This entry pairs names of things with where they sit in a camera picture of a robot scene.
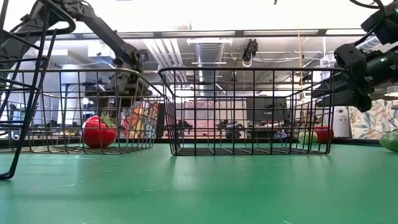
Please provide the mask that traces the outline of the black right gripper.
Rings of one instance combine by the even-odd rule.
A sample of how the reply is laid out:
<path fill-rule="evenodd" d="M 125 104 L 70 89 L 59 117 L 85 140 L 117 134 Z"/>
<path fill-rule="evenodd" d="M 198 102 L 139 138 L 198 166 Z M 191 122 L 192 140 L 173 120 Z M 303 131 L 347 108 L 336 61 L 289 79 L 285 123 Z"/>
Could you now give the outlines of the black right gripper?
<path fill-rule="evenodd" d="M 362 113 L 369 111 L 372 107 L 369 96 L 372 88 L 366 79 L 368 66 L 365 54 L 354 44 L 343 44 L 335 50 L 335 58 L 337 66 L 344 71 L 321 81 L 312 91 L 312 96 L 321 97 L 332 92 L 337 96 L 327 96 L 316 102 L 316 106 L 354 106 Z"/>

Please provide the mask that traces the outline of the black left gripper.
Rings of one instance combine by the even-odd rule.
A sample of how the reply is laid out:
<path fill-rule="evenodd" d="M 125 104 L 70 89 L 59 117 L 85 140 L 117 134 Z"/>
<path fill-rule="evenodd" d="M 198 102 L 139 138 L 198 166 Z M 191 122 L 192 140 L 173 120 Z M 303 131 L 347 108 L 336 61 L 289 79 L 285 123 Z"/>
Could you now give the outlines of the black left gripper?
<path fill-rule="evenodd" d="M 109 77 L 107 95 L 118 95 L 116 104 L 127 108 L 137 97 L 149 96 L 150 90 L 135 73 L 117 71 Z"/>

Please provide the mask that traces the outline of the red toy tomato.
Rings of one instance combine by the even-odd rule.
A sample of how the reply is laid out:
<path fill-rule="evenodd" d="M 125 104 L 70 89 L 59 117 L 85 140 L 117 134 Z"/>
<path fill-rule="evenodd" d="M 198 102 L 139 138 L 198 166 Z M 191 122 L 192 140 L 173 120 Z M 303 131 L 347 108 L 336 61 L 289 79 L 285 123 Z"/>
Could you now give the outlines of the red toy tomato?
<path fill-rule="evenodd" d="M 328 126 L 316 126 L 313 131 L 317 134 L 320 144 L 326 144 L 334 138 L 334 131 Z"/>
<path fill-rule="evenodd" d="M 83 142 L 90 148 L 107 148 L 116 139 L 117 129 L 109 115 L 91 116 L 83 123 Z"/>

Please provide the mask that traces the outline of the green toy lime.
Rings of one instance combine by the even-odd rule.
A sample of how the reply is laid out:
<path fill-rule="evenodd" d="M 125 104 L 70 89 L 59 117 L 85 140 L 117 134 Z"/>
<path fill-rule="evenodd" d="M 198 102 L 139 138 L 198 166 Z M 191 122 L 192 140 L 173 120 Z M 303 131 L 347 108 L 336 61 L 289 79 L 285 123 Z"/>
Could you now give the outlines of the green toy lime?
<path fill-rule="evenodd" d="M 304 131 L 298 134 L 298 141 L 302 144 L 315 144 L 318 142 L 318 134 L 313 131 Z"/>

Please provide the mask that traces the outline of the green toy cucumber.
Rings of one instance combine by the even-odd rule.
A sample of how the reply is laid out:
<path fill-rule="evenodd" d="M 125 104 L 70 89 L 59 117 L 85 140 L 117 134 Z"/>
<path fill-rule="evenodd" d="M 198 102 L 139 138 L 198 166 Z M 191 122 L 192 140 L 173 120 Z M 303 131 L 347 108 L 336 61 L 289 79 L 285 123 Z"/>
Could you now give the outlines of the green toy cucumber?
<path fill-rule="evenodd" d="M 379 139 L 379 143 L 385 149 L 398 153 L 398 129 L 384 134 Z"/>

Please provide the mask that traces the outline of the white standing device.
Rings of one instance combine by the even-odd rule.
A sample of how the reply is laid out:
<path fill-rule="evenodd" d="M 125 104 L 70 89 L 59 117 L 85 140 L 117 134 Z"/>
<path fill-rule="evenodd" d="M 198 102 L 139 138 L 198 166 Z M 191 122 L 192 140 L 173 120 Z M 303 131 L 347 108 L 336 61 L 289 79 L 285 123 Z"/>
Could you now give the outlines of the white standing device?
<path fill-rule="evenodd" d="M 336 138 L 351 138 L 351 123 L 347 106 L 334 108 L 333 131 Z"/>

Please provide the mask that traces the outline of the colourful painted panel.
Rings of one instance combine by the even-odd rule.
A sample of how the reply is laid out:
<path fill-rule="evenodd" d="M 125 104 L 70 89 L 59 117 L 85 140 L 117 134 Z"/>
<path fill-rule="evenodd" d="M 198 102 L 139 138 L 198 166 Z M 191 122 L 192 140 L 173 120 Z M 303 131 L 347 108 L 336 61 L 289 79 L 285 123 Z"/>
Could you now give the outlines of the colourful painted panel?
<path fill-rule="evenodd" d="M 158 103 L 135 102 L 133 107 L 122 109 L 121 135 L 129 139 L 153 139 L 156 135 Z"/>

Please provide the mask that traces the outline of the black monitor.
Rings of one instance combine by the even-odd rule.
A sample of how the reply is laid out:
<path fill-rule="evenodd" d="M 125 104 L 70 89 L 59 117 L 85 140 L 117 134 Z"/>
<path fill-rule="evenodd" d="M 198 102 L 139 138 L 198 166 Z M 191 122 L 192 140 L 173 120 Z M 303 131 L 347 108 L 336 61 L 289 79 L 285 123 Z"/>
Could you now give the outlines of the black monitor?
<path fill-rule="evenodd" d="M 283 97 L 258 96 L 246 98 L 246 116 L 252 121 L 287 120 L 290 110 L 287 108 L 287 99 Z"/>

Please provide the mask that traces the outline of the white ceiling light bar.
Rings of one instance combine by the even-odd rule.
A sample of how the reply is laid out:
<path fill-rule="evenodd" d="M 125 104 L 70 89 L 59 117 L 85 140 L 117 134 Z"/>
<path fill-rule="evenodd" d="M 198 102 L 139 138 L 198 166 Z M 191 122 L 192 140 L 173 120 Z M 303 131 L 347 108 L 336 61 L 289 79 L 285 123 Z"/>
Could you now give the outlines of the white ceiling light bar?
<path fill-rule="evenodd" d="M 217 38 L 199 38 L 199 39 L 187 39 L 186 43 L 190 44 L 229 44 L 232 45 L 233 39 L 217 39 Z"/>

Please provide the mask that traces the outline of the green table mat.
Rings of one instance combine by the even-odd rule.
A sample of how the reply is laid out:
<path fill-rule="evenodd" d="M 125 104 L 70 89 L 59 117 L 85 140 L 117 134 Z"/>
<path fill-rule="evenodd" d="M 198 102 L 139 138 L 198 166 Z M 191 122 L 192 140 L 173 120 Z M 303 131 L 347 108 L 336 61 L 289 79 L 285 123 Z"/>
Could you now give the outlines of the green table mat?
<path fill-rule="evenodd" d="M 0 224 L 398 224 L 398 153 L 23 154 Z"/>

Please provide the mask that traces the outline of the striped flexible duct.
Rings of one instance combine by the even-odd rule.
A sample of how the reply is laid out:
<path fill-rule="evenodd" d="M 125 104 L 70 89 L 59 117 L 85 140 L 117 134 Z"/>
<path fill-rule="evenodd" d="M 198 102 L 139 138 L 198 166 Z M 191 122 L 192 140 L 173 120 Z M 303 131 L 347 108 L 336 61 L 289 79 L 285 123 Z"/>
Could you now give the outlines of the striped flexible duct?
<path fill-rule="evenodd" d="M 366 39 L 364 42 L 358 44 L 356 46 L 356 48 L 362 52 L 369 52 L 373 48 L 378 47 L 380 44 L 381 43 L 380 43 L 379 39 L 376 36 L 374 36 L 374 37 L 370 37 L 370 38 Z"/>

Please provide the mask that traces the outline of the silver ventilation duct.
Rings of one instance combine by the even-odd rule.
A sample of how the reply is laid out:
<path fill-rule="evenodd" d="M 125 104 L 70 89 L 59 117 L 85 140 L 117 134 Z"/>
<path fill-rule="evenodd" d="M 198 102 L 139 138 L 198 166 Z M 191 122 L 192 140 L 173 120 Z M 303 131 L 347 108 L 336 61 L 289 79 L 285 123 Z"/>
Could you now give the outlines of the silver ventilation duct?
<path fill-rule="evenodd" d="M 200 43 L 195 44 L 195 52 L 197 56 L 197 67 L 220 67 L 218 62 L 221 62 L 224 51 L 224 44 L 222 43 Z M 198 70 L 196 72 L 198 96 L 214 96 L 215 88 L 218 80 L 219 70 Z"/>

